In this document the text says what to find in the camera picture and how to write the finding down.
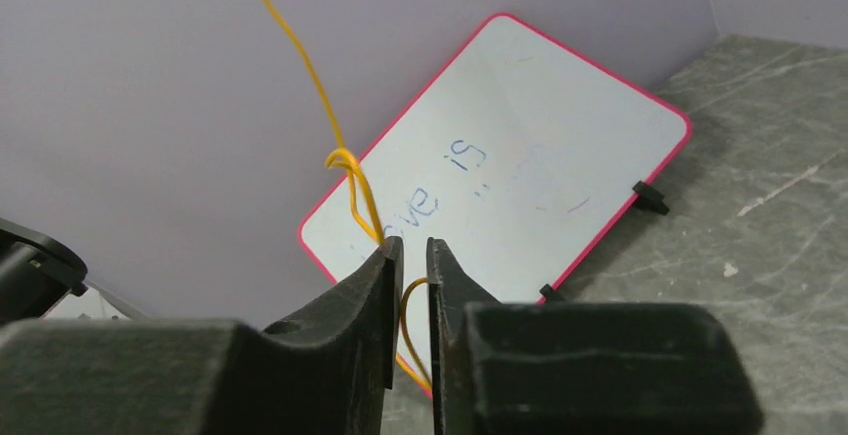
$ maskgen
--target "yellow wire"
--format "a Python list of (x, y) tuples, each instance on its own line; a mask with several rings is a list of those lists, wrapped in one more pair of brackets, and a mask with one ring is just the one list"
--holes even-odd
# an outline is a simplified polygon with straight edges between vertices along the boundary
[[(309, 71), (309, 75), (312, 77), (312, 82), (315, 84), (315, 88), (318, 90), (318, 94), (321, 96), (321, 101), (324, 104), (324, 109), (327, 111), (327, 116), (330, 118), (330, 123), (333, 126), (333, 132), (336, 135), (336, 142), (339, 145), (339, 148), (333, 150), (326, 161), (326, 166), (328, 168), (344, 168), (347, 172), (347, 180), (350, 185), (350, 209), (353, 214), (353, 218), (356, 220), (356, 223), (362, 227), (363, 230), (368, 234), (369, 237), (374, 239), (378, 244), (382, 244), (385, 241), (385, 234), (383, 233), (383, 224), (380, 223), (380, 215), (377, 213), (377, 204), (374, 201), (374, 194), (371, 192), (371, 185), (368, 183), (368, 179), (365, 177), (365, 173), (362, 171), (362, 167), (359, 164), (359, 160), (356, 156), (351, 153), (350, 150), (347, 149), (344, 141), (344, 135), (342, 134), (341, 125), (339, 125), (339, 121), (336, 118), (336, 112), (333, 110), (333, 105), (330, 103), (330, 97), (327, 95), (327, 90), (324, 88), (323, 82), (321, 82), (321, 78), (318, 76), (318, 71), (315, 69), (315, 66), (312, 64), (312, 59), (309, 57), (309, 53), (306, 51), (306, 47), (303, 46), (303, 43), (300, 41), (300, 38), (294, 32), (294, 29), (289, 25), (288, 21), (286, 21), (285, 17), (277, 10), (277, 7), (274, 5), (272, 0), (262, 0), (265, 3), (265, 6), (268, 8), (268, 11), (271, 12), (271, 15), (274, 17), (274, 20), (282, 27), (283, 31), (286, 32), (286, 35), (292, 41), (297, 51), (300, 53), (300, 57), (303, 60), (303, 64), (306, 65), (306, 69)], [(360, 186), (362, 188), (362, 194), (365, 198), (365, 204), (368, 208), (368, 214), (371, 217), (371, 225), (359, 214), (359, 210), (357, 209), (357, 197), (356, 197), (356, 180), (359, 180)], [(400, 355), (396, 355), (396, 360), (398, 364), (400, 364), (401, 368), (412, 377), (419, 385), (425, 387), (428, 390), (433, 389), (433, 384), (430, 380), (430, 377), (427, 375), (427, 371), (425, 370), (424, 364), (421, 362), (421, 358), (418, 356), (418, 352), (415, 350), (415, 347), (412, 345), (412, 341), (409, 338), (409, 330), (407, 328), (406, 323), (406, 306), (409, 302), (409, 296), (412, 294), (412, 291), (418, 287), (419, 285), (426, 283), (426, 278), (420, 278), (413, 283), (411, 283), (404, 291), (403, 297), (401, 299), (401, 310), (400, 310), (400, 325), (401, 330), (403, 332), (403, 339), (406, 342), (407, 347), (409, 348), (409, 353), (412, 355), (413, 360), (418, 365), (418, 369), (421, 370), (423, 375), (419, 376), (415, 370), (413, 370), (401, 357)]]

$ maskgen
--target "whiteboard stand foot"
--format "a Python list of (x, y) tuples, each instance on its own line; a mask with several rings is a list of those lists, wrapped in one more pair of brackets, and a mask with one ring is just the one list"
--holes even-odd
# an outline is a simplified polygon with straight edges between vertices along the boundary
[(649, 210), (660, 215), (667, 215), (671, 209), (663, 203), (665, 195), (657, 191), (654, 187), (643, 181), (636, 182), (633, 186), (633, 191), (639, 195), (639, 198), (633, 202), (633, 206), (641, 210)]
[(550, 302), (564, 302), (565, 297), (563, 297), (556, 289), (549, 284), (545, 284), (542, 288), (539, 289), (539, 293), (545, 297), (545, 303)]

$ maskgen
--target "whiteboard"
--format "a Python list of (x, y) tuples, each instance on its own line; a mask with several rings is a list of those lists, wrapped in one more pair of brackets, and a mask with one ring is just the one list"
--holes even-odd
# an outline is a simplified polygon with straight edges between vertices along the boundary
[[(386, 236), (404, 240), (404, 284), (428, 237), (502, 302), (557, 287), (689, 139), (678, 109), (509, 14), (489, 18), (362, 158)], [(376, 248), (344, 177), (300, 239), (334, 281)], [(359, 207), (365, 203), (361, 200)], [(409, 328), (429, 360), (426, 290)], [(401, 355), (411, 360), (402, 341)]]

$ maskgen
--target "gray table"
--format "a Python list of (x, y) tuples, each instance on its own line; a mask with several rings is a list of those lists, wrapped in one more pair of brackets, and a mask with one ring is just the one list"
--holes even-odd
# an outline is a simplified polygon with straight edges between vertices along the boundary
[[(655, 182), (672, 212), (628, 213), (561, 291), (703, 305), (764, 433), (848, 433), (848, 53), (728, 37), (658, 93), (695, 125)], [(432, 433), (429, 400), (396, 380), (383, 433)]]

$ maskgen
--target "red whiteboard border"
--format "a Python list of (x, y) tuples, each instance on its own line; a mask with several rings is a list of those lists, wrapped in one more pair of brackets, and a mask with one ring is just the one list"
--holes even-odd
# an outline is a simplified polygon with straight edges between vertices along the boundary
[[(510, 18), (510, 19), (520, 23), (521, 25), (524, 25), (525, 27), (529, 28), (530, 30), (533, 30), (534, 32), (541, 35), (542, 37), (546, 38), (547, 40), (555, 43), (559, 47), (561, 47), (561, 48), (571, 52), (572, 54), (576, 55), (577, 57), (583, 59), (584, 61), (591, 64), (592, 66), (594, 66), (598, 70), (606, 73), (607, 75), (609, 75), (609, 76), (615, 78), (616, 80), (624, 83), (625, 85), (629, 86), (633, 90), (636, 90), (637, 92), (641, 93), (642, 95), (648, 97), (649, 99), (653, 100), (654, 102), (656, 102), (656, 103), (662, 105), (663, 107), (671, 110), (672, 112), (676, 113), (683, 120), (683, 122), (686, 124), (686, 133), (683, 135), (683, 138), (681, 138), (680, 141), (677, 142), (677, 145), (674, 146), (674, 148), (668, 153), (668, 155), (666, 155), (666, 157), (662, 160), (662, 162), (660, 162), (660, 164), (657, 165), (657, 167), (651, 172), (651, 174), (644, 180), (645, 183), (651, 183), (657, 177), (657, 175), (659, 175), (659, 173), (666, 167), (666, 165), (668, 165), (668, 163), (671, 162), (671, 159), (673, 159), (680, 152), (680, 150), (683, 149), (683, 147), (686, 145), (686, 143), (689, 142), (689, 139), (692, 138), (692, 120), (689, 119), (689, 116), (686, 115), (686, 113), (683, 112), (683, 110), (679, 109), (678, 107), (675, 107), (674, 105), (666, 102), (665, 100), (662, 100), (661, 98), (657, 97), (653, 93), (651, 93), (651, 92), (647, 91), (646, 89), (640, 87), (636, 83), (634, 83), (634, 82), (622, 77), (621, 75), (613, 72), (609, 68), (601, 65), (600, 63), (596, 62), (595, 60), (592, 60), (591, 58), (587, 57), (586, 55), (582, 54), (581, 52), (579, 52), (579, 51), (575, 50), (574, 48), (566, 45), (565, 43), (555, 39), (554, 37), (548, 35), (547, 33), (543, 32), (542, 30), (540, 30), (540, 29), (534, 27), (533, 25), (525, 22), (524, 20), (518, 18), (517, 16), (515, 16), (511, 13), (507, 13), (507, 12), (499, 12), (499, 13), (495, 13), (494, 15), (491, 15), (482, 24), (480, 24), (480, 26), (477, 27), (476, 30), (474, 30), (474, 33), (472, 33), (471, 36), (468, 38), (468, 40), (466, 40), (462, 44), (462, 46), (459, 47), (459, 50), (456, 51), (456, 53), (450, 58), (450, 60), (448, 60), (448, 62), (436, 73), (436, 75), (432, 79), (430, 79), (429, 82), (427, 82), (427, 84), (424, 86), (424, 88), (422, 88), (421, 91), (418, 92), (418, 94), (406, 105), (406, 107), (392, 121), (392, 123), (390, 123), (389, 126), (386, 127), (385, 130), (383, 130), (383, 133), (381, 133), (380, 136), (378, 136), (377, 139), (374, 140), (373, 143), (371, 143), (371, 145), (362, 154), (360, 159), (364, 159), (368, 155), (368, 153), (371, 152), (371, 150), (378, 143), (380, 143), (380, 140), (382, 140), (383, 137), (385, 137), (386, 134), (389, 133), (389, 131), (391, 131), (392, 127), (394, 127), (395, 124), (397, 124), (400, 121), (400, 119), (403, 118), (404, 115), (406, 115), (406, 113), (409, 111), (409, 109), (418, 101), (419, 98), (421, 98), (421, 96), (424, 94), (424, 92), (426, 92), (427, 90), (430, 89), (430, 86), (432, 86), (433, 83), (436, 80), (438, 80), (438, 78), (442, 75), (442, 73), (445, 70), (447, 70), (447, 68), (454, 62), (454, 60), (457, 59), (457, 57), (459, 57), (459, 55), (465, 50), (465, 48), (475, 38), (477, 38), (477, 35), (484, 28), (486, 28), (486, 26), (489, 25), (490, 22), (492, 22), (496, 18), (500, 18), (500, 17)], [(341, 185), (346, 179), (347, 179), (346, 175), (342, 175), (342, 176), (339, 177), (339, 181), (336, 182), (336, 184), (333, 186), (333, 188), (331, 188), (321, 198), (321, 200), (312, 208), (312, 210), (310, 210), (309, 213), (306, 214), (306, 216), (300, 222), (300, 227), (298, 228), (298, 239), (300, 240), (300, 245), (303, 247), (304, 250), (306, 250), (306, 253), (309, 254), (310, 257), (312, 257), (312, 260), (314, 260), (315, 263), (318, 264), (319, 267), (321, 267), (321, 269), (327, 275), (327, 278), (329, 278), (330, 281), (333, 282), (333, 283), (338, 283), (338, 280), (336, 280), (333, 277), (333, 275), (330, 273), (330, 271), (327, 270), (327, 267), (321, 262), (321, 260), (315, 255), (315, 253), (312, 251), (312, 249), (310, 249), (309, 246), (306, 244), (306, 242), (303, 240), (303, 227), (304, 227), (304, 225), (306, 225), (306, 222), (312, 217), (312, 214), (314, 214), (315, 211), (318, 210), (318, 208), (320, 208), (321, 205), (324, 204), (324, 202), (330, 197), (330, 195), (337, 188), (339, 188), (339, 185)], [(624, 212), (626, 212), (627, 209), (630, 208), (630, 205), (632, 205), (633, 202), (636, 201), (637, 197), (638, 197), (638, 195), (634, 192), (633, 195), (627, 200), (627, 202), (625, 202), (624, 205), (622, 205), (622, 207), (619, 208), (618, 211), (612, 216), (612, 218), (610, 218), (610, 220), (607, 222), (607, 224), (604, 226), (604, 228), (602, 228), (601, 231), (599, 231), (597, 233), (597, 235), (595, 235), (595, 237), (589, 242), (589, 244), (586, 245), (586, 247), (583, 249), (583, 251), (581, 251), (580, 254), (577, 256), (577, 258), (575, 258), (574, 261), (571, 262), (571, 264), (568, 265), (568, 267), (565, 268), (565, 270), (562, 272), (562, 275), (560, 275), (559, 278), (557, 278), (556, 281), (554, 281), (554, 283), (551, 284), (552, 287), (559, 288), (559, 286), (562, 285), (562, 283), (565, 281), (566, 278), (568, 278), (568, 276), (571, 274), (571, 272), (573, 272), (574, 269), (577, 268), (577, 265), (579, 265), (580, 262), (582, 262), (583, 259), (586, 258), (586, 256), (589, 254), (589, 252), (591, 252), (592, 249), (595, 248), (595, 246), (598, 244), (598, 242), (601, 241), (601, 239), (604, 237), (604, 235), (607, 234), (607, 232), (610, 230), (610, 228), (612, 228), (612, 226), (615, 225), (615, 222), (617, 222), (624, 215)]]

